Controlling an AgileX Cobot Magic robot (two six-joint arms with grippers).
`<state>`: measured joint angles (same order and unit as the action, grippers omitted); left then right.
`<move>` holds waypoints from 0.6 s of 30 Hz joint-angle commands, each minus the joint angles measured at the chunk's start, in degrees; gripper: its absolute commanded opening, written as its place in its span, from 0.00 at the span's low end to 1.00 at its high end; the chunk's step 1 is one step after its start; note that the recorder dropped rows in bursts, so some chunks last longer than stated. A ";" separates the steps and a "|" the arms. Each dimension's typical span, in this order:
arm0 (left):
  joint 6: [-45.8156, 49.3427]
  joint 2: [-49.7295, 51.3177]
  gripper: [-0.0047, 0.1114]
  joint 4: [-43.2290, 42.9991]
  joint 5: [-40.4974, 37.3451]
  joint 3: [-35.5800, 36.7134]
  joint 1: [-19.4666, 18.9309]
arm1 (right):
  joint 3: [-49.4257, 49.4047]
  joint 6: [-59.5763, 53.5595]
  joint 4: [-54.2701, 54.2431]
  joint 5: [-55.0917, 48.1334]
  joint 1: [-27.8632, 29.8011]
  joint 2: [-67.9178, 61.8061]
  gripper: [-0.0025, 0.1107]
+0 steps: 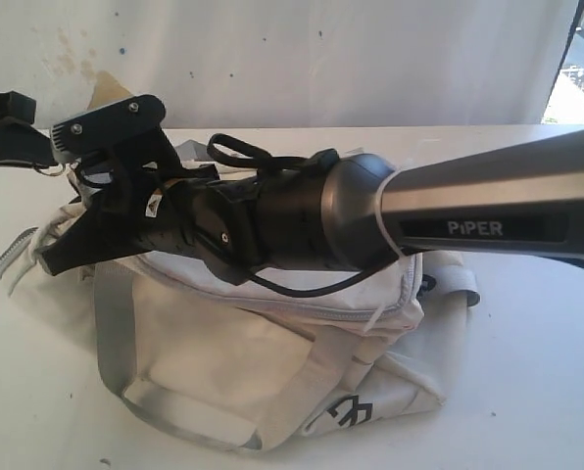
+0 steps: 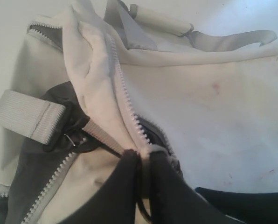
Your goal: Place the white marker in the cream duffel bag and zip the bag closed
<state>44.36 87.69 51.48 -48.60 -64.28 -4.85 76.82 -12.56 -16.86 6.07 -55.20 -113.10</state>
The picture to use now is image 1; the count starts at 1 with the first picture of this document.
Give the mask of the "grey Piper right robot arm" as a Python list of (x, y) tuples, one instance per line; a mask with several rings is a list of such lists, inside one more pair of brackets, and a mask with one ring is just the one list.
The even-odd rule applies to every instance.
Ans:
[(183, 167), (160, 128), (85, 144), (111, 182), (39, 253), (51, 274), (162, 252), (239, 284), (267, 267), (370, 271), (438, 250), (584, 259), (584, 130), (405, 170), (327, 149), (276, 157), (226, 134)]

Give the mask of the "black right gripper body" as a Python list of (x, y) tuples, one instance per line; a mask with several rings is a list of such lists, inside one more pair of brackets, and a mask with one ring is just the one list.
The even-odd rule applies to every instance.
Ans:
[(122, 144), (95, 198), (104, 260), (161, 252), (199, 259), (216, 274), (258, 265), (258, 173), (214, 159), (184, 161), (168, 141)]

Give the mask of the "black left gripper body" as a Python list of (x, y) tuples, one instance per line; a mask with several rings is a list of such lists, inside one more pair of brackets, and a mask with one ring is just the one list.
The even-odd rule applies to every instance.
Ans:
[(0, 93), (0, 166), (47, 169), (52, 166), (48, 137), (33, 127), (36, 101), (21, 93)]

